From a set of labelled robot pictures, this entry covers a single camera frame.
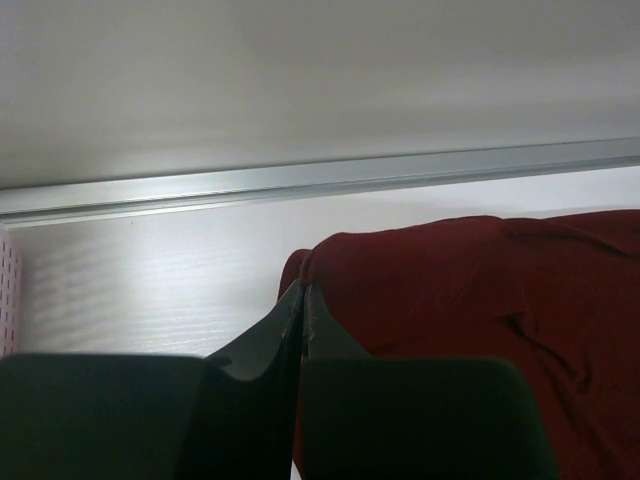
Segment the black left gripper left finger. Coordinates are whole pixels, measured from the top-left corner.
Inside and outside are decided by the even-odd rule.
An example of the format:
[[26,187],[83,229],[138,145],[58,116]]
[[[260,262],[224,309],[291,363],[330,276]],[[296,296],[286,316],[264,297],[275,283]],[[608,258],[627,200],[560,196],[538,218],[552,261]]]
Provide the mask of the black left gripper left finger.
[[254,381],[284,359],[299,362],[304,289],[294,281],[269,313],[205,361],[238,381]]

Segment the dark red t-shirt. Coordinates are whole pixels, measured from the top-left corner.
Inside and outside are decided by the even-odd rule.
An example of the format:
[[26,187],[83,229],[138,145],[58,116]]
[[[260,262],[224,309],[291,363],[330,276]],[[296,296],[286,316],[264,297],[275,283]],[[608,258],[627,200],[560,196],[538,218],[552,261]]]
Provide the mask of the dark red t-shirt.
[[289,257],[294,282],[372,355],[513,363],[563,478],[638,477],[637,211],[339,233]]

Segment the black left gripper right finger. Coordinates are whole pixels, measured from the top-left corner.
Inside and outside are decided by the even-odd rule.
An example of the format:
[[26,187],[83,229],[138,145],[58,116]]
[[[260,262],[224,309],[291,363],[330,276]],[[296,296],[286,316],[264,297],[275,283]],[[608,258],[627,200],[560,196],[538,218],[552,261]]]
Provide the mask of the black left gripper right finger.
[[306,359],[368,359],[371,355],[333,318],[317,284],[304,298]]

